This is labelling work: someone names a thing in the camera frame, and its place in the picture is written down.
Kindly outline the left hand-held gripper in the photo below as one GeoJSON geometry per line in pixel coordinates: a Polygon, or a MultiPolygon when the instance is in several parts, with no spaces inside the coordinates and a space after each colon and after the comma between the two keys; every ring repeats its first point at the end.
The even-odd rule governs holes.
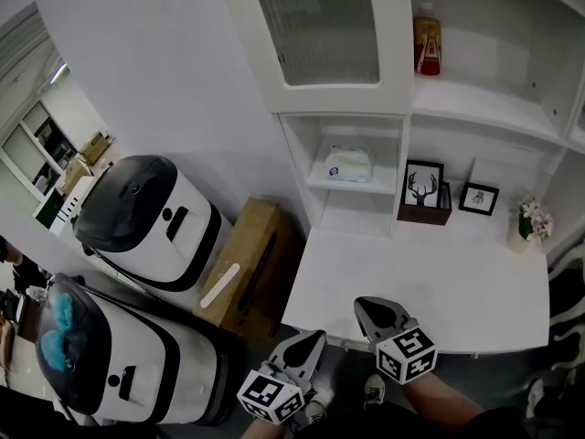
{"type": "Polygon", "coordinates": [[[305,331],[279,343],[241,385],[237,399],[249,414],[282,424],[300,411],[313,391],[312,377],[320,366],[326,333],[305,331]]]}

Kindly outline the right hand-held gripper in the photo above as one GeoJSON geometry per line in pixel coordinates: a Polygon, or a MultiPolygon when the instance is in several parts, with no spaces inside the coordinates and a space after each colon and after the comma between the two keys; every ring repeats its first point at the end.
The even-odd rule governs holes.
{"type": "Polygon", "coordinates": [[[376,356],[376,367],[400,385],[434,370],[438,350],[419,321],[397,302],[360,296],[354,301],[357,323],[376,356]]]}

